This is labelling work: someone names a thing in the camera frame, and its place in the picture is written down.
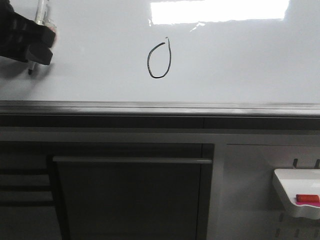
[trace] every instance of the red eraser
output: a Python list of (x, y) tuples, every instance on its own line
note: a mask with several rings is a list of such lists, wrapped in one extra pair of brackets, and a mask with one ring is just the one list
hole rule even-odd
[(296, 201), (299, 203), (320, 203), (319, 195), (297, 194)]

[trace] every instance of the white plastic holder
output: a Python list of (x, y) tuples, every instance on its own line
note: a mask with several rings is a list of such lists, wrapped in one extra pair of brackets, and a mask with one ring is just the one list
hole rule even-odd
[(289, 215), (320, 219), (320, 207), (296, 203), (297, 194), (320, 195), (320, 169), (276, 169), (272, 183)]

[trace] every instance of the black marker writing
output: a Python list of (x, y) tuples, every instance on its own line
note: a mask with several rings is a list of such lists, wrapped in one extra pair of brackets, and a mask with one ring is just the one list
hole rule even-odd
[(162, 42), (160, 44), (158, 44), (157, 46), (155, 46), (150, 52), (149, 52), (149, 55), (148, 55), (148, 61), (147, 61), (147, 66), (148, 66), (148, 71), (149, 71), (149, 74), (151, 77), (153, 77), (154, 79), (161, 79), (161, 78), (164, 78), (169, 70), (170, 70), (170, 67), (171, 67), (171, 58), (172, 58), (172, 53), (171, 53), (171, 47), (170, 47), (170, 40), (168, 37), (166, 37), (166, 39), (168, 39), (168, 48), (169, 48), (169, 55), (170, 55), (170, 58), (169, 58), (169, 65), (168, 65), (168, 69), (166, 70), (165, 74), (163, 74), (162, 76), (154, 76), (152, 71), (151, 71), (151, 68), (150, 68), (150, 58), (151, 58), (151, 54), (157, 49), (159, 48), (160, 46), (166, 44), (165, 42)]

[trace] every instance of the marker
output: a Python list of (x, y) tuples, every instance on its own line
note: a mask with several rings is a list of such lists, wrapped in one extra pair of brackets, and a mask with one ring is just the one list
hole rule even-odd
[[(38, 0), (38, 7), (36, 10), (35, 20), (34, 22), (38, 25), (45, 25), (45, 19), (48, 15), (48, 6), (49, 6), (49, 0)], [(29, 62), (29, 68), (28, 68), (28, 74), (32, 75), (36, 62), (30, 61)]]
[(319, 195), (297, 194), (296, 201), (298, 203), (320, 203)]

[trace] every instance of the metal ledge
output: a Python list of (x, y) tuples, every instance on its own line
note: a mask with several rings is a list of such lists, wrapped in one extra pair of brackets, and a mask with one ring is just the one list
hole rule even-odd
[(60, 163), (136, 163), (136, 164), (212, 164), (210, 158), (192, 157), (79, 157), (55, 156), (54, 162)]
[(0, 101), (2, 115), (319, 117), (315, 103)]

